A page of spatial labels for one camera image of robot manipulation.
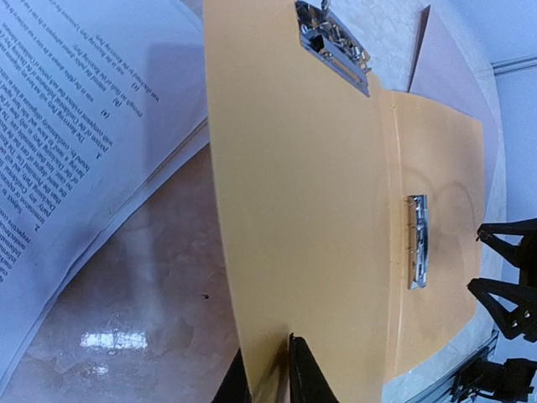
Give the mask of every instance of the chrome clip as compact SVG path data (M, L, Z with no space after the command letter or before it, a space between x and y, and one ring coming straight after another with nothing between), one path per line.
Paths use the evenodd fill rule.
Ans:
M429 271L429 206L426 195L409 196L409 288L425 288Z
M302 46L369 97L370 56L332 13L330 0L322 0L321 9L302 1L295 6Z

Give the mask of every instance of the document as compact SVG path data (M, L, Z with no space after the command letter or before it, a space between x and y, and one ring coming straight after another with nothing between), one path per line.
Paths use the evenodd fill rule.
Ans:
M55 298L208 142L201 23L171 0L0 0L0 394Z

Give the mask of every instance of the marble surface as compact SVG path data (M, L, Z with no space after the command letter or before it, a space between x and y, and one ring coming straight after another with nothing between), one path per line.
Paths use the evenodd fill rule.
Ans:
M73 279L0 401L207 403L237 347L206 147Z
M201 0L184 3L202 17ZM430 3L461 47L501 128L492 69L447 0L333 0L332 7L372 55L384 86L406 91L420 12ZM505 202L500 139L486 221L504 221ZM483 253L482 275L499 278L501 259ZM480 307L452 343L386 385L383 401L402 403L420 392L491 328ZM208 402L237 346L205 148L76 276L0 403Z

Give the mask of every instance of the paper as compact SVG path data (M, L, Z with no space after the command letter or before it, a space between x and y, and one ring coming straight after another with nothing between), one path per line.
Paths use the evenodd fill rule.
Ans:
M422 17L418 58L410 92L441 102L482 123L485 142L485 197L490 195L498 157L499 130L487 99L455 40L433 8Z
M62 280L206 144L204 80L178 3L0 1L0 376Z

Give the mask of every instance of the black object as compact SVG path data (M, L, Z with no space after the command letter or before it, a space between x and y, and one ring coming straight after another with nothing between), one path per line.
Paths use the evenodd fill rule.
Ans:
M476 358L457 376L451 401L462 402L476 396L503 403L528 401L528 395L534 391L530 385L535 371L537 362L528 359L508 359L501 365L488 362L486 357Z
M291 403L338 403L325 376L303 338L289 336L289 385ZM241 350L226 373L212 403L251 403L252 396Z
M291 403L338 403L303 338L289 337Z
M241 350L237 351L212 403L251 403Z
M522 237L515 246L498 238L502 235ZM537 287L537 218L526 221L483 224L477 230L478 239L520 269L519 284Z
M498 238L498 234L519 235L519 245ZM474 279L468 290L491 314L503 335L512 340L524 335L532 343L537 341L537 219L483 224L477 230L478 240L498 252L510 264L520 269L519 284L489 279ZM492 296L501 296L513 302L508 311Z
M490 279L473 279L468 290L487 309L505 338L520 334L529 342L537 341L537 289ZM508 311L493 296L501 296L517 307Z

